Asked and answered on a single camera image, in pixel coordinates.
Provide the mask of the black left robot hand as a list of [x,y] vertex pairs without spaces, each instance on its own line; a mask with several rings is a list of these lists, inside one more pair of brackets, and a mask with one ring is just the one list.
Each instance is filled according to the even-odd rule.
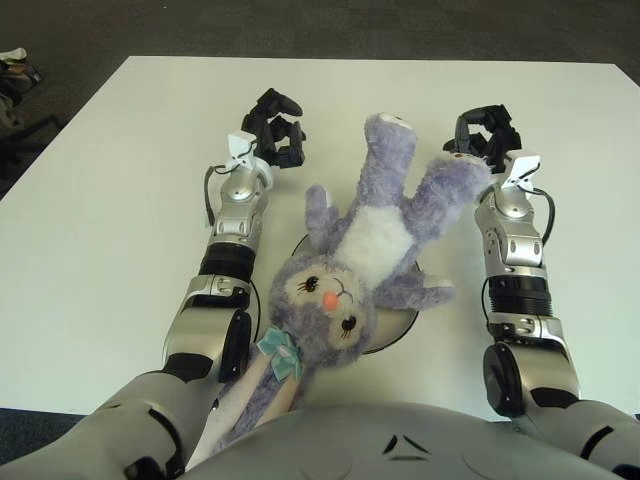
[[254,155],[269,166],[297,168],[305,161],[306,134],[299,121],[290,122],[284,115],[298,118],[303,109],[291,98],[269,88],[245,115],[241,130],[256,137]]

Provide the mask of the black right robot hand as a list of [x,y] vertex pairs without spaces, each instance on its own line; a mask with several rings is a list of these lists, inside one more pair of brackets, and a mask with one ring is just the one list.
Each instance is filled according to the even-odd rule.
[[483,158],[493,174],[504,173],[506,153],[522,148],[521,137],[511,121],[503,104],[468,110],[458,116],[454,138],[443,145],[443,150]]

